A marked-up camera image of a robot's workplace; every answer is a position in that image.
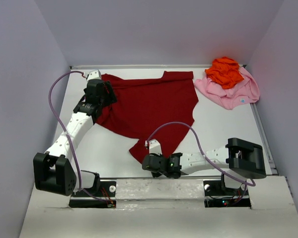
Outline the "dark red t shirt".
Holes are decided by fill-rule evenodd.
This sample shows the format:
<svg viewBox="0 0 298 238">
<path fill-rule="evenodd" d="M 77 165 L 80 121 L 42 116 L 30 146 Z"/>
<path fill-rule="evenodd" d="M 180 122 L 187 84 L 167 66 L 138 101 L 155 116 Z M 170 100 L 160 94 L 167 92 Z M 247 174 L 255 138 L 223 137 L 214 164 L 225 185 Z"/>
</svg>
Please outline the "dark red t shirt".
<svg viewBox="0 0 298 238">
<path fill-rule="evenodd" d="M 164 155 L 171 155 L 188 133 L 188 128 L 176 125 L 183 122 L 192 126 L 193 110 L 198 97 L 193 83 L 193 72 L 164 72 L 158 79 L 125 80 L 104 74 L 102 79 L 112 85 L 117 102 L 105 107 L 97 124 L 128 137 L 137 139 L 130 154 L 142 162 L 148 153 L 145 141 L 161 125 L 154 137 L 162 144 Z"/>
</svg>

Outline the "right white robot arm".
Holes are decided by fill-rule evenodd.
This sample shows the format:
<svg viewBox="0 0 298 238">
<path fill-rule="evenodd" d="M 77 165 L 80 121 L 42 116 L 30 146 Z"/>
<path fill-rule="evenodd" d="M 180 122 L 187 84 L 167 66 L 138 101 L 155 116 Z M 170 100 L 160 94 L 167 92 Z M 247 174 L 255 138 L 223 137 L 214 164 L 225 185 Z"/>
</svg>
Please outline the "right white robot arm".
<svg viewBox="0 0 298 238">
<path fill-rule="evenodd" d="M 222 186 L 238 189 L 248 180 L 248 187 L 255 179 L 266 178 L 262 146 L 239 138 L 229 138 L 227 144 L 218 149 L 199 153 L 162 154 L 157 140 L 149 142 L 149 154 L 142 162 L 142 169 L 151 172 L 154 178 L 165 176 L 178 179 L 195 172 L 215 169 L 221 173 Z"/>
</svg>

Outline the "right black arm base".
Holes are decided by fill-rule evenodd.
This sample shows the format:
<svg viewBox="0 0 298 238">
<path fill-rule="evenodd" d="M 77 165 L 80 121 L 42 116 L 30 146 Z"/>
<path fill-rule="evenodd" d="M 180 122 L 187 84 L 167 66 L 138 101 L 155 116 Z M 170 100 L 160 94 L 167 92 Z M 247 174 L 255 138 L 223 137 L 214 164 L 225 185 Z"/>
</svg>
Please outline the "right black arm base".
<svg viewBox="0 0 298 238">
<path fill-rule="evenodd" d="M 221 180 L 206 180 L 204 186 L 204 205 L 206 208 L 251 207 L 245 187 L 226 188 Z"/>
</svg>

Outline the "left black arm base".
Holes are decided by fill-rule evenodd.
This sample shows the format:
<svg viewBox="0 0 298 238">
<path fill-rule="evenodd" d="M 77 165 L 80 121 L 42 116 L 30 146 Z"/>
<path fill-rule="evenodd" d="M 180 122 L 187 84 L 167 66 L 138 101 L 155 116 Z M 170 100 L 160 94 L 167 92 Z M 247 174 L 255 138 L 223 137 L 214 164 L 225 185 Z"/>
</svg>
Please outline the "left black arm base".
<svg viewBox="0 0 298 238">
<path fill-rule="evenodd" d="M 101 180 L 98 190 L 86 188 L 89 196 L 84 191 L 73 193 L 70 197 L 69 207 L 71 208 L 97 208 L 114 209 L 116 208 L 116 181 Z"/>
</svg>

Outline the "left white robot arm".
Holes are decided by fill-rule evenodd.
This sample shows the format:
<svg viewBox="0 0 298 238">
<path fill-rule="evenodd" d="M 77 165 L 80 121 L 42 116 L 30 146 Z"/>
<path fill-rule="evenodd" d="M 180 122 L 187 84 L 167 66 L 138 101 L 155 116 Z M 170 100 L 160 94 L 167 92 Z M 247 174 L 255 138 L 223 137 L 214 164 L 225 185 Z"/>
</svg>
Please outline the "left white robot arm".
<svg viewBox="0 0 298 238">
<path fill-rule="evenodd" d="M 83 189 L 99 190 L 99 174 L 74 169 L 71 162 L 78 162 L 75 150 L 101 116 L 103 108 L 116 101 L 109 81 L 88 80 L 84 96 L 75 106 L 66 130 L 46 152 L 37 153 L 33 159 L 37 190 L 64 196 Z"/>
</svg>

